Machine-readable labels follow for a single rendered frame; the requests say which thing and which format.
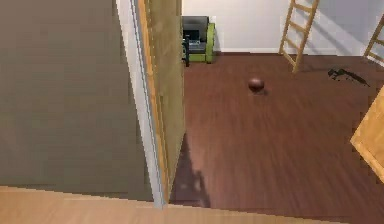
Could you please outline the black flat object on floor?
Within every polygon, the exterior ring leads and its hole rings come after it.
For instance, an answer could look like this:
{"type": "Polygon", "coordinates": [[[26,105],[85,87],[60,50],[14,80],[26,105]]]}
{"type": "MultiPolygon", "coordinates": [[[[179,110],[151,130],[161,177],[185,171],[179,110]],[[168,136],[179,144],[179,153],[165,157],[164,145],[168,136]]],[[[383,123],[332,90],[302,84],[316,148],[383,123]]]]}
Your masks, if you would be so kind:
{"type": "Polygon", "coordinates": [[[346,80],[357,81],[364,86],[369,86],[368,82],[364,78],[345,69],[330,69],[328,71],[328,76],[336,81],[339,81],[340,77],[344,77],[346,80]]]}

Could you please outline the wooden ladder shelf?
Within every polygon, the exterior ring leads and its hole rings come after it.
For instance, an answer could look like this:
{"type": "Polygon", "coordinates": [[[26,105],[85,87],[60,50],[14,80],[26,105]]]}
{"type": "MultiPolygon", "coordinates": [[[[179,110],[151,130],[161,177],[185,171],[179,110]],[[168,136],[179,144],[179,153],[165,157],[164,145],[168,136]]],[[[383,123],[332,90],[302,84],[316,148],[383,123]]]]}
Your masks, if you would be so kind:
{"type": "Polygon", "coordinates": [[[299,71],[300,63],[302,61],[303,52],[308,40],[308,36],[314,21],[315,14],[317,12],[318,5],[320,0],[313,0],[312,5],[310,7],[304,6],[296,2],[296,0],[290,0],[290,4],[287,11],[286,21],[284,25],[283,34],[280,41],[279,51],[278,53],[283,55],[288,62],[292,65],[292,72],[297,73],[299,71]],[[304,27],[295,23],[291,20],[292,13],[294,9],[301,10],[308,14],[308,21],[304,27]],[[288,30],[290,28],[295,29],[298,32],[302,33],[302,40],[299,45],[296,45],[291,39],[288,38],[288,30]],[[296,59],[293,59],[284,49],[284,44],[287,43],[291,47],[293,47],[296,51],[296,59]]]}
{"type": "Polygon", "coordinates": [[[376,26],[376,29],[367,45],[367,48],[363,54],[364,57],[371,57],[379,62],[382,62],[384,63],[384,58],[382,58],[381,56],[375,54],[372,52],[372,48],[375,44],[379,44],[381,46],[384,46],[384,40],[381,40],[379,38],[379,35],[382,31],[382,29],[384,28],[384,14],[382,15],[380,21],[378,22],[378,25],[376,26]]]}

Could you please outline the wooden room door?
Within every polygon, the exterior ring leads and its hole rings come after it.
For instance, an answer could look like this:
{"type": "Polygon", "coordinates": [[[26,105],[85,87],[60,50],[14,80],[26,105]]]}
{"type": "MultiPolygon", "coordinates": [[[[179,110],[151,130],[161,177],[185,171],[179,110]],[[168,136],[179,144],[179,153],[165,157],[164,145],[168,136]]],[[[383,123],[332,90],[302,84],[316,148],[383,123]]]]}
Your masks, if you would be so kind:
{"type": "Polygon", "coordinates": [[[181,0],[138,0],[157,158],[169,200],[185,128],[181,0]]]}

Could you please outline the brown ball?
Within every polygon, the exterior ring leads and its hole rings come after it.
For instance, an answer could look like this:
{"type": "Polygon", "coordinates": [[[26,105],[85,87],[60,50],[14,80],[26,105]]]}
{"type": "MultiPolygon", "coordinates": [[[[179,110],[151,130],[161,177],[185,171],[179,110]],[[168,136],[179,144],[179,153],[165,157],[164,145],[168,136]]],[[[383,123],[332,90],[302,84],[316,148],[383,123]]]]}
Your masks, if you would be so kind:
{"type": "Polygon", "coordinates": [[[264,89],[265,83],[259,78],[251,78],[248,81],[248,87],[251,91],[258,92],[264,89]]]}

